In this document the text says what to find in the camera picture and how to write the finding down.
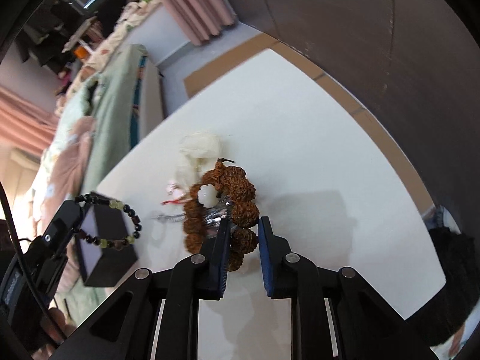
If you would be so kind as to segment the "left hand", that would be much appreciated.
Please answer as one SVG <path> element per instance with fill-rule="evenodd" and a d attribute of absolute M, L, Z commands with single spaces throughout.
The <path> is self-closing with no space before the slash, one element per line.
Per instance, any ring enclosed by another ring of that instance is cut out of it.
<path fill-rule="evenodd" d="M 49 309 L 49 314 L 52 316 L 53 320 L 58 324 L 60 329 L 64 332 L 66 336 L 71 336 L 74 330 L 76 330 L 76 326 L 71 324 L 71 320 L 67 318 L 63 311 L 60 309 L 53 307 Z M 46 332 L 49 337 L 56 342 L 57 344 L 60 343 L 61 336 L 59 332 L 55 329 L 52 322 L 47 318 L 43 317 L 41 320 L 41 328 L 44 332 Z M 47 360 L 51 357 L 51 355 L 55 352 L 55 348 L 51 344 L 43 345 L 39 350 L 37 350 L 33 355 L 33 359 L 38 360 Z"/>

